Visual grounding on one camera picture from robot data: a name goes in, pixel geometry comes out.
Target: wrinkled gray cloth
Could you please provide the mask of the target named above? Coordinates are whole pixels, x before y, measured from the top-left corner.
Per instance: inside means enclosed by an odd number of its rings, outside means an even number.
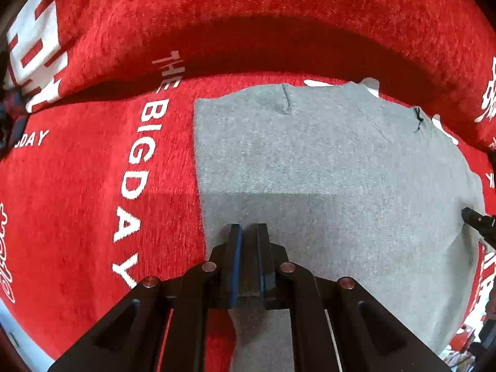
[[[418,108],[354,83],[264,85],[195,103],[208,251],[226,224],[267,223],[317,276],[357,279],[435,352],[470,295],[484,212],[480,178]],[[241,303],[233,371],[293,370],[289,314]]]

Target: black bracket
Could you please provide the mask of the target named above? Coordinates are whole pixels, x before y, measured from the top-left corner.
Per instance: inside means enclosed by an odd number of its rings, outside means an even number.
[[[232,224],[209,261],[172,280],[146,277],[49,372],[202,372],[207,310],[233,308],[254,277],[267,310],[290,310],[296,372],[450,371],[354,279],[315,277],[270,242],[265,224],[254,231]]]
[[[484,240],[496,248],[496,217],[479,214],[469,207],[462,210],[462,218],[465,223],[477,230]]]

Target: red textured blanket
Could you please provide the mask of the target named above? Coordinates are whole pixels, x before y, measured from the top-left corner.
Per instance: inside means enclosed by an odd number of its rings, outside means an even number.
[[[2,300],[53,357],[146,275],[204,258],[196,98],[372,76],[441,115],[496,212],[462,141],[496,147],[496,36],[472,0],[30,0],[8,41],[6,85],[35,114],[0,162]],[[234,331],[214,317],[207,364],[227,370]]]

